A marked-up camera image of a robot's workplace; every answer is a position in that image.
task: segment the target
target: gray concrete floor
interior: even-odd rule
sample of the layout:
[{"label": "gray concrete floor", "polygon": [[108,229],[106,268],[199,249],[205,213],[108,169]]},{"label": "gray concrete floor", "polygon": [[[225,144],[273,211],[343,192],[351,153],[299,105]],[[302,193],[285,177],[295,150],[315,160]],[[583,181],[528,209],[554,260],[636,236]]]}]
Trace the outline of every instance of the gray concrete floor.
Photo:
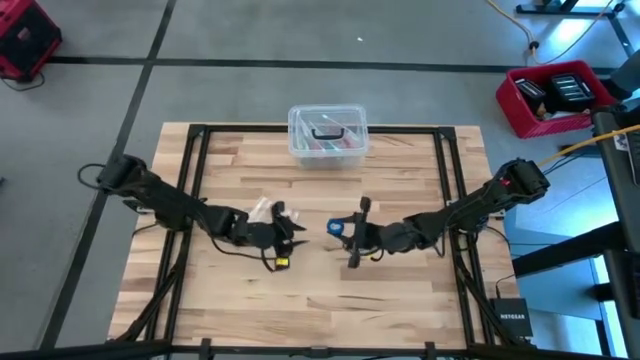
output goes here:
[{"label": "gray concrete floor", "polygon": [[[39,3],[62,28],[65,42],[58,55],[144,58],[166,1]],[[522,1],[497,2],[512,10]],[[620,21],[640,48],[640,7],[631,5]],[[543,59],[564,49],[591,21],[520,18],[539,34]],[[523,66],[525,47],[524,34],[483,1],[177,0],[159,58]],[[563,59],[616,67],[626,55],[608,20],[600,20]],[[0,86],[0,176],[8,179],[0,188],[0,352],[34,348],[40,340],[94,196],[76,183],[75,171],[108,156],[141,69],[50,64],[43,70],[47,83],[39,89],[15,93]],[[501,73],[155,66],[126,152],[150,161],[163,122],[286,121],[291,106],[307,103],[359,103],[373,124],[479,125],[494,170],[516,156],[541,159],[558,145],[590,136],[577,131],[518,139],[494,98],[504,78]],[[581,169],[596,177],[601,171]],[[588,185],[569,179],[571,172],[554,175],[564,190],[546,198],[545,211]],[[587,200],[574,205],[590,208]],[[572,235],[514,216],[516,229]],[[135,214],[109,199],[59,346],[104,341],[135,221]],[[537,286],[521,284],[525,294]],[[561,312],[553,304],[538,309],[545,310],[534,315],[541,347],[595,351],[545,340],[568,332],[550,314]],[[562,324],[574,323],[563,319]],[[572,326],[594,334],[587,326]]]}]

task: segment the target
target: bin lid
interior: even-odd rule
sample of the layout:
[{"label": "bin lid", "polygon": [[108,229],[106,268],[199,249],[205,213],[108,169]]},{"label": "bin lid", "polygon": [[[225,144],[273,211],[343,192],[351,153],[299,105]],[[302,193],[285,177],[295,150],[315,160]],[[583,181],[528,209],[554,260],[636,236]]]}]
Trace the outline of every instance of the bin lid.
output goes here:
[{"label": "bin lid", "polygon": [[298,105],[289,110],[289,152],[296,157],[363,156],[369,149],[360,105]]}]

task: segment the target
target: yellow cable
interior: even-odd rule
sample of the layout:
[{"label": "yellow cable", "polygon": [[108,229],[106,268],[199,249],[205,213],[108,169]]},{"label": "yellow cable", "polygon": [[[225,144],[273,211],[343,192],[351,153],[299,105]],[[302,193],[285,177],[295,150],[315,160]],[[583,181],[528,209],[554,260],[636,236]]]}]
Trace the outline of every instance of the yellow cable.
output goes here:
[{"label": "yellow cable", "polygon": [[549,162],[551,162],[551,161],[553,161],[553,160],[555,160],[555,159],[557,159],[557,158],[559,158],[559,157],[561,157],[563,155],[566,155],[566,154],[568,154],[568,153],[570,153],[572,151],[580,149],[581,147],[585,147],[585,146],[593,144],[595,142],[602,141],[602,140],[605,140],[605,139],[609,139],[609,138],[612,138],[612,137],[614,137],[616,135],[626,134],[628,132],[635,131],[635,130],[640,130],[640,125],[633,125],[633,126],[629,126],[628,128],[612,131],[612,132],[610,132],[608,134],[598,135],[598,136],[596,136],[594,138],[591,138],[589,140],[585,140],[583,142],[579,142],[579,143],[577,143],[575,145],[569,146],[568,148],[560,151],[559,153],[557,153],[557,154],[555,154],[555,155],[553,155],[553,156],[551,156],[551,157],[549,157],[547,159],[542,160],[537,165],[538,165],[538,167],[542,167],[542,166],[548,164]]},{"label": "yellow cable", "polygon": [[[516,24],[520,29],[522,29],[522,31],[524,31],[524,33],[527,35],[527,41],[529,42],[529,44],[531,44],[532,42],[536,41],[535,36],[533,35],[533,32],[531,32],[531,30],[529,30],[529,28],[527,28],[523,23],[521,23],[520,21],[518,21],[516,18],[514,18],[513,16],[509,15],[508,13],[506,13],[504,10],[502,10],[495,2],[493,2],[493,0],[486,0],[487,3],[489,5],[491,5],[492,8],[494,8],[497,12],[499,12],[502,16],[506,17],[507,19],[511,20],[511,22],[513,22],[514,24]],[[587,33],[589,32],[589,30],[591,30],[591,28],[593,28],[593,26],[596,24],[596,22],[598,22],[598,20],[600,20],[600,18],[604,15],[604,13],[607,11],[607,9],[609,9],[609,6],[611,6],[611,4],[613,3],[613,0],[609,0],[609,2],[607,3],[607,5],[605,5],[602,8],[602,11],[600,11],[600,14],[598,14],[595,19],[593,19],[593,22],[591,23],[591,25],[589,25],[589,27],[582,33],[582,35],[580,35],[576,41],[574,41],[568,48],[566,48],[563,52],[560,53],[560,55],[554,57],[553,59],[549,60],[549,61],[545,61],[545,62],[540,62],[540,60],[538,60],[538,56],[536,54],[536,49],[532,48],[529,50],[529,54],[531,55],[531,57],[533,58],[533,61],[535,61],[536,64],[538,65],[547,65],[550,64],[556,60],[558,60],[559,58],[563,57],[566,53],[569,52],[569,50],[573,49],[574,46],[576,46],[576,44],[582,40],[582,38],[587,35]]]}]

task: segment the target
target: plastic storage bin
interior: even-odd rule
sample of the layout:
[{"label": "plastic storage bin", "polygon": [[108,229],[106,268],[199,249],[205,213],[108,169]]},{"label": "plastic storage bin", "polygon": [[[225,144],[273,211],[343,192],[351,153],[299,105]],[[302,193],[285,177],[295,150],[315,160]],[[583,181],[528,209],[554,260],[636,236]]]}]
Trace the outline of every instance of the plastic storage bin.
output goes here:
[{"label": "plastic storage bin", "polygon": [[303,169],[348,169],[369,150],[359,105],[299,105],[289,111],[289,152]]},{"label": "plastic storage bin", "polygon": [[595,103],[593,108],[616,103],[616,99],[609,95],[593,70],[583,61],[511,70],[507,72],[507,79],[498,88],[496,99],[518,137],[524,139],[557,134],[570,130],[584,129],[591,125],[591,116],[589,114],[571,115],[546,121],[538,120],[529,110],[515,84],[516,80],[525,78],[542,85],[553,75],[567,73],[579,75],[594,93]]}]

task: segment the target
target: blue object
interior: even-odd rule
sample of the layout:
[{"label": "blue object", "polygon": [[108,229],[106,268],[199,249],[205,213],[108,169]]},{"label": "blue object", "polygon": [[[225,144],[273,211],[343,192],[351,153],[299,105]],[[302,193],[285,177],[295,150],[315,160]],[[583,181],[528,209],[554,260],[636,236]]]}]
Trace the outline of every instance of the blue object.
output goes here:
[{"label": "blue object", "polygon": [[338,219],[329,219],[327,222],[327,232],[333,236],[340,236],[344,231],[344,222]]}]

